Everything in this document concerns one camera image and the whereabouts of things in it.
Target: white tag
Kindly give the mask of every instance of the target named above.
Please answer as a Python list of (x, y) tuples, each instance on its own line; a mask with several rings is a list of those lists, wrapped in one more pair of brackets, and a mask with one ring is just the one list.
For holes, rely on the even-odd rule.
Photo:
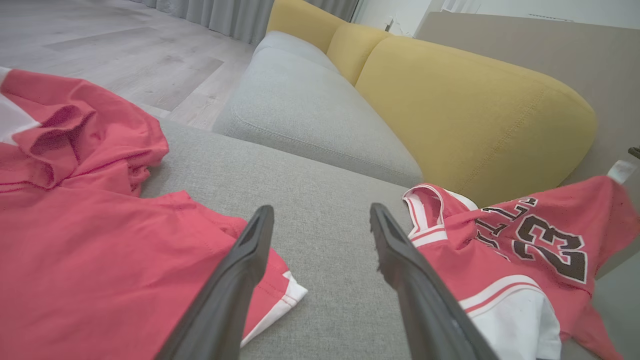
[(611, 179), (614, 179), (618, 184), (624, 184), (625, 181), (636, 171), (637, 166), (627, 161), (618, 160), (611, 167), (611, 170), (607, 173)]

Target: sofa seat cushion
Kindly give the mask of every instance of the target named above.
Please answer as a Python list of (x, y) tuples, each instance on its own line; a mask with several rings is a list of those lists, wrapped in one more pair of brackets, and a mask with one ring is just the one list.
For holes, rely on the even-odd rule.
[(397, 295), (376, 271), (369, 206), (387, 206), (405, 231), (407, 190), (318, 161), (226, 136), (161, 123), (169, 143), (143, 197), (186, 190), (224, 215), (275, 212), (271, 246), (309, 290), (251, 340), (241, 359), (409, 359)]
[(254, 55), (213, 131), (390, 183), (422, 181), (411, 154), (346, 79), (279, 49)]
[(300, 56), (301, 58), (305, 58), (322, 67), (326, 67), (327, 69), (340, 74), (338, 68), (335, 67), (331, 60), (329, 60), (329, 57), (327, 57), (327, 55), (325, 55), (322, 50), (318, 49), (309, 42), (296, 38), (293, 35), (282, 33), (280, 31), (270, 31), (255, 48), (253, 55), (255, 56), (263, 49), (267, 49), (270, 47)]

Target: red and white clothing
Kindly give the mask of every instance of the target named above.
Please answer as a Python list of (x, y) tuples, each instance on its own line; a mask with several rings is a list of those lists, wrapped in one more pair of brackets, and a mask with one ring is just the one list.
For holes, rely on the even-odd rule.
[(571, 337), (621, 359), (591, 306), (598, 269), (640, 233), (621, 185), (599, 176), (478, 209), (420, 184), (403, 200), (409, 239), (501, 359), (559, 359)]
[[(246, 222), (139, 198), (156, 119), (79, 79), (0, 68), (0, 358), (150, 359)], [(306, 294), (271, 249), (243, 342)]]

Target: wooden floor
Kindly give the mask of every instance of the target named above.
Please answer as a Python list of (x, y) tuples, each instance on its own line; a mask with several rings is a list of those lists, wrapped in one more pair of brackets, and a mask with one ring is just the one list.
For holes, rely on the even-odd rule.
[(130, 0), (0, 0), (0, 66), (87, 79), (210, 129), (254, 46)]

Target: yellow backrest cushion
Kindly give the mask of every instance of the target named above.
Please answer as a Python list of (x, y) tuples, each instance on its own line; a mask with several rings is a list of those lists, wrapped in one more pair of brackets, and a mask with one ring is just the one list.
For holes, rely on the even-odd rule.
[(333, 34), (326, 55), (352, 85), (358, 81), (369, 54), (390, 33), (369, 26), (345, 23)]
[(275, 0), (267, 32), (281, 31), (314, 44), (325, 54), (336, 29), (347, 22), (302, 0)]
[(412, 38), (382, 40), (356, 89), (425, 181), (479, 206), (557, 186), (595, 137), (593, 110), (559, 81)]

